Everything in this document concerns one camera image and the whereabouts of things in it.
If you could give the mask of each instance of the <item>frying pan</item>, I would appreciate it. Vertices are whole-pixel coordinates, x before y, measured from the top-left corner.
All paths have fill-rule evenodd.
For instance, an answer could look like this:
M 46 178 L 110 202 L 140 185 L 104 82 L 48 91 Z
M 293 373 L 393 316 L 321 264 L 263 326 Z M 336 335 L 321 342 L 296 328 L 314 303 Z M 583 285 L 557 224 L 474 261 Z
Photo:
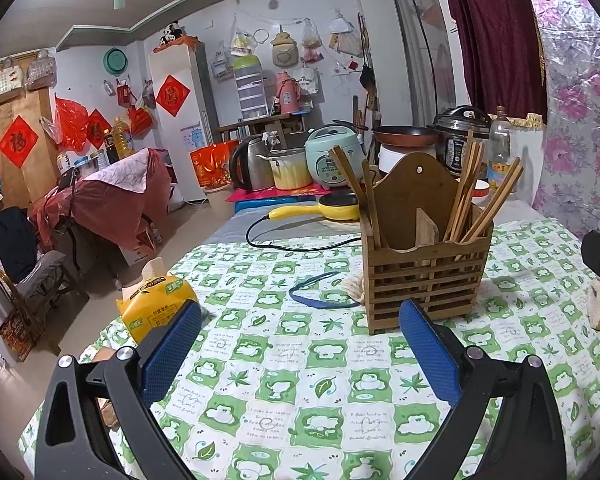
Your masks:
M 320 214 L 329 220 L 343 222 L 358 220 L 360 208 L 352 190 L 332 191 L 322 195 L 315 205 L 284 205 L 269 212 L 269 220 L 282 220 L 291 216 Z
M 402 148 L 420 148 L 438 142 L 440 133 L 432 128 L 418 126 L 379 126 L 374 128 L 374 137 L 380 144 Z

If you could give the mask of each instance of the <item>green checkered tablecloth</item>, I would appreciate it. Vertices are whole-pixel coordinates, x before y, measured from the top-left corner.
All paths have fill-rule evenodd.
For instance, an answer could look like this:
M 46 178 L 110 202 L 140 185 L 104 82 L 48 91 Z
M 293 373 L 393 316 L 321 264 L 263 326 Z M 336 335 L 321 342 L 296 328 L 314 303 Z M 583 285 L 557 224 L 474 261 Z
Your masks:
M 544 360 L 571 478 L 600 450 L 600 332 L 585 314 L 582 291 L 592 274 L 579 246 L 554 220 L 500 226 L 474 310 L 445 321 L 494 358 L 534 353 Z M 449 407 L 436 399 L 404 337 L 367 335 L 362 307 L 317 310 L 287 293 L 339 270 L 304 294 L 349 302 L 338 285 L 361 264 L 360 246 L 295 253 L 243 243 L 196 248 L 171 269 L 190 281 L 211 320 L 152 412 L 197 478 L 402 480 L 410 471 Z M 81 360 L 130 342 L 114 320 Z M 490 403 L 458 478 L 475 470 L 498 406 Z M 32 469 L 39 418 L 40 410 L 18 443 Z M 121 432 L 111 437 L 126 471 L 141 478 Z

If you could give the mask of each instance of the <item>chair cushion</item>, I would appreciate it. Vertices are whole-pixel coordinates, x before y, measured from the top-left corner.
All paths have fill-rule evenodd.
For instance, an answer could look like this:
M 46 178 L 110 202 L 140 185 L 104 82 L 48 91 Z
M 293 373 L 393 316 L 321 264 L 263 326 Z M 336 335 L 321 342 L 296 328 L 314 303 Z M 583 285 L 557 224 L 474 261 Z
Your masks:
M 37 260 L 33 270 L 24 278 L 24 280 L 16 284 L 18 292 L 24 298 L 31 296 L 38 288 L 38 285 L 40 285 L 47 276 L 55 272 L 65 259 L 66 254 L 58 251 L 49 251 L 48 253 L 42 254 L 42 257 Z

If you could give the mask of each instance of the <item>refrigerator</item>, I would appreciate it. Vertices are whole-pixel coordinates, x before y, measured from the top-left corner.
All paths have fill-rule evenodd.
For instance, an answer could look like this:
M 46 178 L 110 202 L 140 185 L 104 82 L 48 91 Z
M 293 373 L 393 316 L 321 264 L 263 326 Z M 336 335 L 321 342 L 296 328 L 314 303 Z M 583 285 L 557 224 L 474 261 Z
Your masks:
M 175 117 L 159 104 L 156 110 L 162 142 L 171 157 L 183 199 L 187 202 L 204 200 L 205 192 L 196 178 L 190 153 L 212 144 L 214 136 L 218 136 L 218 114 L 205 45 L 198 42 L 195 51 L 186 44 L 173 45 L 149 54 L 149 70 L 156 97 L 168 76 L 176 78 L 190 90 Z

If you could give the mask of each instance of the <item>maroon curtain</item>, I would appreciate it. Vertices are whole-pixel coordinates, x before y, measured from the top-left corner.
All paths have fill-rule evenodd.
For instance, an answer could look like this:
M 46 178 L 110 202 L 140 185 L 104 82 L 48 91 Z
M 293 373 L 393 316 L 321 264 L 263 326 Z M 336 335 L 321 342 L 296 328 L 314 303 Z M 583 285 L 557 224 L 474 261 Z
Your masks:
M 464 77 L 472 105 L 509 117 L 546 118 L 536 21 L 531 0 L 449 0 L 458 22 Z

